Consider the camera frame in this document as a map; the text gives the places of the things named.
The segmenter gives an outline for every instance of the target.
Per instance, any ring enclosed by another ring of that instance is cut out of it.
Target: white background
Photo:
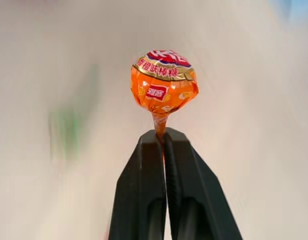
[[[196,69],[200,93],[168,126],[217,174],[243,238],[307,240],[308,22],[263,0],[0,1],[0,240],[105,237],[116,180],[153,128],[130,92],[152,49]],[[48,113],[93,63],[90,134],[59,176]]]

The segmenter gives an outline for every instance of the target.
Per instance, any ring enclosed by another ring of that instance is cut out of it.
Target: red logo
[[[186,68],[191,67],[191,64],[185,57],[178,55],[172,50],[153,50],[150,51],[147,56],[150,59],[158,60],[163,64],[175,64]]]
[[[146,93],[146,97],[163,101],[169,87],[151,85]]]

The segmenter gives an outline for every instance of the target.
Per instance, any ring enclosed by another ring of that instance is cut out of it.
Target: orange wrapper
[[[172,50],[153,50],[131,68],[131,91],[136,102],[152,113],[159,137],[169,114],[199,93],[195,71],[187,59]]]

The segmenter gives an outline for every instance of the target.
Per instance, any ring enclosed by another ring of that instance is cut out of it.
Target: lollipop wrapper
[[[187,59],[172,50],[153,50],[131,68],[136,102],[152,113],[156,133],[165,132],[169,114],[196,97],[196,74]]]

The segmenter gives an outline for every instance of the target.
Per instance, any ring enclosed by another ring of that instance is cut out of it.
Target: blurred green object
[[[99,70],[92,65],[77,92],[49,114],[51,158],[58,165],[75,159],[88,120],[98,103]]]

